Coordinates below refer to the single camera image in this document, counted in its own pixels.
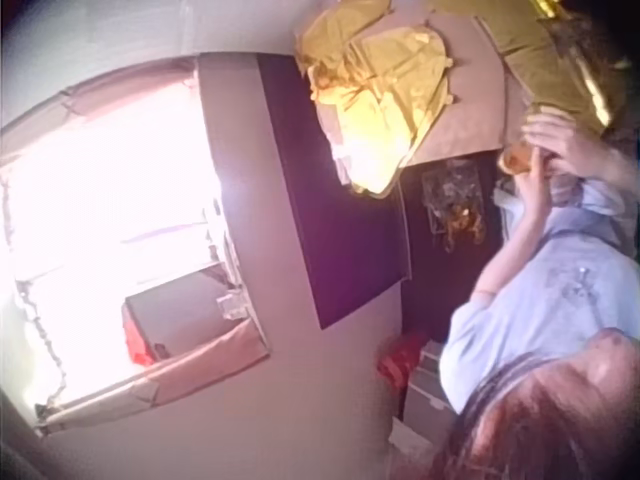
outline hand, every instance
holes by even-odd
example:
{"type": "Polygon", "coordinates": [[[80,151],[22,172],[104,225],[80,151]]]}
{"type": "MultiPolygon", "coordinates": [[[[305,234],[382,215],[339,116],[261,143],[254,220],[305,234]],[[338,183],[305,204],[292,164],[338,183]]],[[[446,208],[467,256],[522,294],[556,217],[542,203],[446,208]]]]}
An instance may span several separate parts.
{"type": "Polygon", "coordinates": [[[531,171],[514,177],[525,206],[525,216],[546,220],[551,213],[551,190],[545,176],[544,159],[539,147],[533,147],[531,171]]]}
{"type": "Polygon", "coordinates": [[[581,129],[568,113],[546,106],[540,111],[527,118],[522,131],[531,145],[557,155],[549,167],[582,178],[603,178],[612,149],[581,129]]]}

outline fingers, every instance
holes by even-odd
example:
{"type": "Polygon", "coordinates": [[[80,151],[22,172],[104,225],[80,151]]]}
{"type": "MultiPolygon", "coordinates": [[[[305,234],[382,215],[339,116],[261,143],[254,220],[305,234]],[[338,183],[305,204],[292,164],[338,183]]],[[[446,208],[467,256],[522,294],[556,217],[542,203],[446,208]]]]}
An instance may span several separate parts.
{"type": "Polygon", "coordinates": [[[571,135],[571,132],[573,132],[574,129],[574,125],[567,123],[560,118],[553,120],[552,122],[533,122],[522,126],[522,131],[525,133],[540,133],[550,137],[561,138],[566,138],[571,135]]]}
{"type": "Polygon", "coordinates": [[[565,142],[556,136],[544,135],[540,133],[525,133],[524,139],[534,147],[548,150],[556,155],[565,154],[565,142]]]}
{"type": "Polygon", "coordinates": [[[569,173],[571,175],[576,174],[575,168],[573,168],[573,165],[571,165],[571,163],[558,157],[549,160],[548,170],[554,175],[566,173],[569,173]]]}
{"type": "Polygon", "coordinates": [[[567,120],[564,117],[558,117],[557,115],[551,115],[549,113],[536,113],[535,115],[529,115],[527,117],[526,125],[533,124],[557,125],[565,128],[574,128],[576,125],[573,120],[567,120]]]}
{"type": "Polygon", "coordinates": [[[570,120],[571,122],[575,122],[575,120],[570,114],[568,114],[564,110],[560,110],[559,108],[552,107],[550,105],[540,105],[540,111],[542,113],[550,113],[551,115],[563,117],[563,118],[566,118],[567,120],[570,120]]]}
{"type": "Polygon", "coordinates": [[[540,147],[533,147],[531,152],[531,177],[535,181],[544,180],[544,159],[540,154],[540,147]]]}

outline dark purple board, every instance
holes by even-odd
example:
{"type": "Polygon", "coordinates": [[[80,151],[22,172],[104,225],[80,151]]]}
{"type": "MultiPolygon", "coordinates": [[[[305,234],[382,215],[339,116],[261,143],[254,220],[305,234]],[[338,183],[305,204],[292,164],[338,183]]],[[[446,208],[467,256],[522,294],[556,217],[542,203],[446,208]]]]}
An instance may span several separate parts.
{"type": "Polygon", "coordinates": [[[258,55],[273,132],[313,298],[326,328],[404,277],[397,197],[359,196],[340,184],[293,57],[258,55]]]}

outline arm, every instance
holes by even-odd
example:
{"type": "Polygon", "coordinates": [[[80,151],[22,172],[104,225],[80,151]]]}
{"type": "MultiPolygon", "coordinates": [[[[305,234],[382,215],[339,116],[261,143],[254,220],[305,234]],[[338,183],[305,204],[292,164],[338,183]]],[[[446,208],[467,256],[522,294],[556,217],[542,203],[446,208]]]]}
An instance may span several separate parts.
{"type": "Polygon", "coordinates": [[[640,201],[640,170],[631,159],[625,158],[617,150],[612,149],[607,161],[602,162],[597,178],[632,193],[640,201]]]}
{"type": "Polygon", "coordinates": [[[544,233],[551,212],[551,194],[538,148],[534,147],[531,173],[516,175],[515,180],[525,204],[524,216],[513,236],[480,274],[471,300],[490,303],[531,260],[544,233]]]}
{"type": "Polygon", "coordinates": [[[558,158],[553,166],[582,178],[597,178],[640,200],[640,172],[632,159],[580,129],[573,118],[556,108],[541,107],[522,127],[525,139],[558,158]]]}

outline window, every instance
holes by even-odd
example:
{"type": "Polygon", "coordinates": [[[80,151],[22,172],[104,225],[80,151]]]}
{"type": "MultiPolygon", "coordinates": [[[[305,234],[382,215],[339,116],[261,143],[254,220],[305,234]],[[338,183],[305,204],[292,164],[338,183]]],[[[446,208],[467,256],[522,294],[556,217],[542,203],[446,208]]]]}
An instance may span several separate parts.
{"type": "Polygon", "coordinates": [[[251,318],[194,79],[68,123],[0,180],[17,289],[50,357],[28,403],[59,410],[251,318]],[[209,310],[189,320],[198,301],[209,310]]]}

